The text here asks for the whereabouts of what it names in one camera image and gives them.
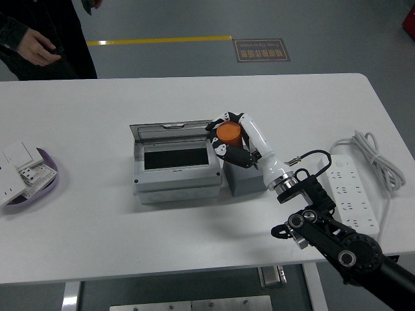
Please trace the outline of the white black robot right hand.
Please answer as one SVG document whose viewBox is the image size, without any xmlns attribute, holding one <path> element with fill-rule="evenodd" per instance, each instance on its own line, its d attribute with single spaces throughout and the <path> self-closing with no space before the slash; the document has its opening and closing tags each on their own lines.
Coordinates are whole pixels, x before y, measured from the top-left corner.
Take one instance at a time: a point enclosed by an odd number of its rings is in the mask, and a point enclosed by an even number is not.
<svg viewBox="0 0 415 311">
<path fill-rule="evenodd" d="M 226 121 L 241 127 L 243 141 L 248 149 L 232 146 L 219 137 L 219 126 Z M 271 145 L 263 136 L 259 126 L 246 113 L 238 115 L 226 112 L 212 120 L 206 131 L 218 158 L 242 168 L 256 166 L 263 175 L 263 183 L 269 190 L 282 194 L 297 184 L 294 173 L 288 165 L 277 159 Z"/>
</svg>

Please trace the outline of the person's right hand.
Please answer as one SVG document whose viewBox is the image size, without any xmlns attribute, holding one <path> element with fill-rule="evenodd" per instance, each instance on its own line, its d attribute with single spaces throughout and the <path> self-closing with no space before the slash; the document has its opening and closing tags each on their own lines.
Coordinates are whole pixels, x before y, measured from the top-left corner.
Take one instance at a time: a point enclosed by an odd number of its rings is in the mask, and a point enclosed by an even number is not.
<svg viewBox="0 0 415 311">
<path fill-rule="evenodd" d="M 59 54 L 52 53 L 55 49 L 48 38 L 36 30 L 28 29 L 18 45 L 17 53 L 32 64 L 45 67 L 61 60 Z"/>
</svg>

